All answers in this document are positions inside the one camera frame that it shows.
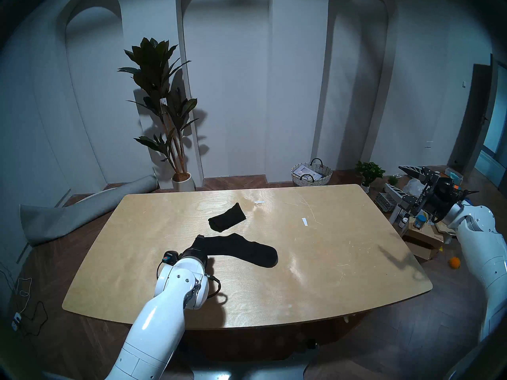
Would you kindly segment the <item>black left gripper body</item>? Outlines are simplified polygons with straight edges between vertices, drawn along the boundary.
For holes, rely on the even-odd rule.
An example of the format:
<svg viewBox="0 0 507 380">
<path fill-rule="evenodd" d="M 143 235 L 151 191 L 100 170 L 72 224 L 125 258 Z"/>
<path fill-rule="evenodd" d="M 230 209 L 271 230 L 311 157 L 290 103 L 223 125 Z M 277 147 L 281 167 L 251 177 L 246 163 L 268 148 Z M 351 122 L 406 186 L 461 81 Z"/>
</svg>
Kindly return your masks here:
<svg viewBox="0 0 507 380">
<path fill-rule="evenodd" d="M 202 265 L 208 264 L 208 256 L 202 250 L 196 248 L 188 248 L 182 253 L 178 253 L 172 250 L 166 251 L 162 258 L 162 263 L 175 265 L 179 260 L 187 257 L 199 260 Z"/>
</svg>

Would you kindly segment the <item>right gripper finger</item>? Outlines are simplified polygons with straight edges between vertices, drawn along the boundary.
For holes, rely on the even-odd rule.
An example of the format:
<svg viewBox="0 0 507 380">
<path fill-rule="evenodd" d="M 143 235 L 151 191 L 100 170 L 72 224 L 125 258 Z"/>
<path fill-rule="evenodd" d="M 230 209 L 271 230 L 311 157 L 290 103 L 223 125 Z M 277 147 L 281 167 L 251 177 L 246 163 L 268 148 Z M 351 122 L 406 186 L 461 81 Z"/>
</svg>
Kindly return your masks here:
<svg viewBox="0 0 507 380">
<path fill-rule="evenodd" d="M 405 211 L 411 211 L 417 202 L 417 197 L 409 195 L 389 183 L 385 184 L 385 191 L 390 194 L 397 205 Z"/>
<path fill-rule="evenodd" d="M 420 182 L 428 182 L 433 177 L 433 171 L 428 167 L 423 166 L 398 166 L 399 170 L 412 179 L 417 179 Z"/>
</svg>

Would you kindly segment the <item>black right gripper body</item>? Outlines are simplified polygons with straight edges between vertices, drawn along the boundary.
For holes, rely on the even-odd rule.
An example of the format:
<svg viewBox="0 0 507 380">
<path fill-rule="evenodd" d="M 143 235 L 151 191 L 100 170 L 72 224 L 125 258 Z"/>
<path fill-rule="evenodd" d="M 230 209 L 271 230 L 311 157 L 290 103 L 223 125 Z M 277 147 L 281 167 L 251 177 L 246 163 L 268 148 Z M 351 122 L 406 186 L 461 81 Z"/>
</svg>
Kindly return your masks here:
<svg viewBox="0 0 507 380">
<path fill-rule="evenodd" d="M 422 173 L 417 179 L 424 188 L 412 205 L 413 217 L 423 210 L 431 222 L 443 221 L 451 208 L 463 200 L 463 189 L 452 178 L 441 177 L 437 173 Z"/>
</svg>

